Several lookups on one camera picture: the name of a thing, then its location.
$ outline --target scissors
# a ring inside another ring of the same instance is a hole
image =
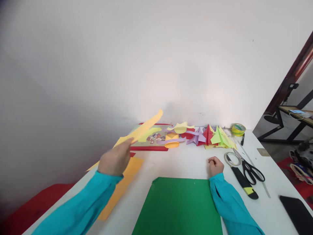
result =
[[[262,174],[262,172],[260,172],[256,167],[254,167],[251,164],[249,164],[245,159],[243,159],[242,156],[240,155],[240,153],[238,153],[238,151],[236,149],[233,148],[233,150],[235,152],[235,155],[237,155],[238,159],[241,160],[240,162],[242,162],[242,167],[244,169],[244,176],[245,176],[246,180],[249,181],[249,183],[251,185],[256,185],[257,181],[256,181],[255,178],[257,178],[261,182],[264,182],[265,181],[265,177]],[[248,173],[248,175],[252,179],[252,182],[249,180],[249,178],[247,177],[246,173]]]

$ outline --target scissors blade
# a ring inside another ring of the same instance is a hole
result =
[[[238,153],[238,151],[237,151],[235,148],[233,148],[233,150],[234,150],[235,154],[237,154],[240,158],[243,158],[243,157],[240,155],[240,153]]]

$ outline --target fist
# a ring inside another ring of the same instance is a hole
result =
[[[223,172],[224,164],[217,157],[209,158],[208,162],[210,164],[211,177]]]
[[[132,140],[133,138],[130,138],[103,154],[100,158],[98,171],[106,175],[122,175],[130,160]]]

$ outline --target purple origami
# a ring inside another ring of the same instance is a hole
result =
[[[190,144],[192,142],[195,142],[196,145],[198,145],[198,142],[206,142],[206,138],[204,137],[203,133],[200,130],[201,127],[198,128],[198,130],[196,131],[197,133],[199,133],[199,135],[194,135],[192,139],[187,141],[187,144]]]

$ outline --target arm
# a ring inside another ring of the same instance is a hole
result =
[[[264,235],[247,210],[236,189],[226,182],[223,175],[224,165],[217,157],[209,159],[210,189],[216,209],[223,218],[229,235],[251,234]]]
[[[49,215],[33,235],[86,234],[121,179],[96,171],[84,189]]]
[[[73,198],[57,208],[34,231],[33,235],[84,235],[108,203],[130,159],[133,138],[102,155],[98,171]]]

